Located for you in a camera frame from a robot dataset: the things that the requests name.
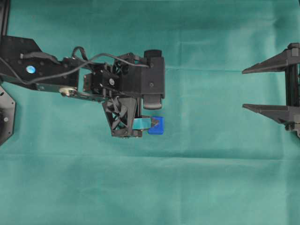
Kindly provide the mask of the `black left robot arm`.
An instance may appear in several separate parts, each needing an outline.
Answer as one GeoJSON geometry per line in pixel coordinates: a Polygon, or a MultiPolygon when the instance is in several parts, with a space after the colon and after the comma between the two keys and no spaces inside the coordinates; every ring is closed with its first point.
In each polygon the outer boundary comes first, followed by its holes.
{"type": "Polygon", "coordinates": [[[43,52],[30,38],[2,36],[0,80],[29,90],[57,92],[62,96],[99,102],[111,135],[140,138],[142,109],[161,107],[164,98],[165,61],[160,51],[143,56],[131,52],[115,56],[112,64],[89,59],[77,46],[70,57],[57,59],[43,52]]]}

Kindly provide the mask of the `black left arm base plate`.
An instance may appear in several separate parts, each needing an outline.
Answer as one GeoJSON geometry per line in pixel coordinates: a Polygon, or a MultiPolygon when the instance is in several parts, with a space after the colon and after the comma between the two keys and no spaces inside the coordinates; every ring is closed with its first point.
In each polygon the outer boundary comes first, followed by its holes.
{"type": "Polygon", "coordinates": [[[0,87],[0,145],[14,133],[15,105],[14,99],[0,87]]]}

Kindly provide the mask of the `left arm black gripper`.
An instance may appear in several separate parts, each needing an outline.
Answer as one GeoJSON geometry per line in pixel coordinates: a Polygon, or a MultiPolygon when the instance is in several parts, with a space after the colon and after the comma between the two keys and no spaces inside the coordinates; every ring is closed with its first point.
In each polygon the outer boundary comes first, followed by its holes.
{"type": "Polygon", "coordinates": [[[142,117],[141,98],[133,93],[130,74],[137,69],[139,56],[127,53],[118,56],[113,64],[89,65],[90,73],[83,79],[83,92],[92,100],[100,99],[113,137],[140,138],[143,130],[152,127],[151,117],[142,117]]]}

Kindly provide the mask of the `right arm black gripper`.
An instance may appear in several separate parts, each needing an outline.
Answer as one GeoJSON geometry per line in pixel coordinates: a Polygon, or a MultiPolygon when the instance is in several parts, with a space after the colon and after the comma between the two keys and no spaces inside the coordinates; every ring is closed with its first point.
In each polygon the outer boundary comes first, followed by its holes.
{"type": "Polygon", "coordinates": [[[287,49],[242,71],[242,74],[285,71],[286,106],[243,104],[300,136],[300,44],[291,43],[287,49]]]}

